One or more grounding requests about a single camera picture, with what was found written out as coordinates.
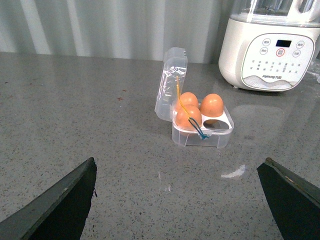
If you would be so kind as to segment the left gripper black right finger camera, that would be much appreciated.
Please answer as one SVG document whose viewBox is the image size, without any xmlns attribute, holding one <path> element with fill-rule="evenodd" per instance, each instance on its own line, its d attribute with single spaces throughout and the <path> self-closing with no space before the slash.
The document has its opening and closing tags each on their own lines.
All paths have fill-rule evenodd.
<svg viewBox="0 0 320 240">
<path fill-rule="evenodd" d="M 266 158 L 257 168 L 268 206 L 285 240 L 320 238 L 320 188 Z"/>
</svg>

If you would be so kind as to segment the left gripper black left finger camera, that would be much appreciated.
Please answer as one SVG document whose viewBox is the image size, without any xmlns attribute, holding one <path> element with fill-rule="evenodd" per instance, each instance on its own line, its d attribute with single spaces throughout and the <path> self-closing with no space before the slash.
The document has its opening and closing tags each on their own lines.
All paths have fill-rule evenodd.
<svg viewBox="0 0 320 240">
<path fill-rule="evenodd" d="M 92 197 L 97 165 L 90 157 L 0 223 L 2 240 L 79 240 Z"/>
</svg>

